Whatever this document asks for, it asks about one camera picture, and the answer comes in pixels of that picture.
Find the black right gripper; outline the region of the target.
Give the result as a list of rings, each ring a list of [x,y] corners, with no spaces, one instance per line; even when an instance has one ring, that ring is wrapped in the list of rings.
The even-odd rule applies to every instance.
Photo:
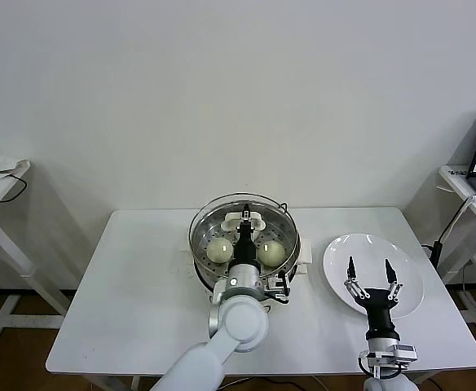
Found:
[[[380,288],[368,288],[367,291],[359,284],[355,272],[353,257],[349,257],[346,270],[347,278],[344,285],[354,300],[362,300],[368,317],[367,339],[390,338],[397,339],[398,333],[390,316],[390,310],[398,301],[398,294],[402,288],[397,274],[388,259],[385,259],[386,278],[389,284],[388,290]]]

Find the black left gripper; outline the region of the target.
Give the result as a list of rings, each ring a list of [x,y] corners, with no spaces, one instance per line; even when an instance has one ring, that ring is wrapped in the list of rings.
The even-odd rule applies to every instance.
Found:
[[[252,240],[253,228],[250,222],[250,208],[245,206],[245,211],[241,214],[242,223],[239,225],[239,239],[234,245],[232,266],[249,265],[259,268],[259,262],[256,258],[256,247]]]

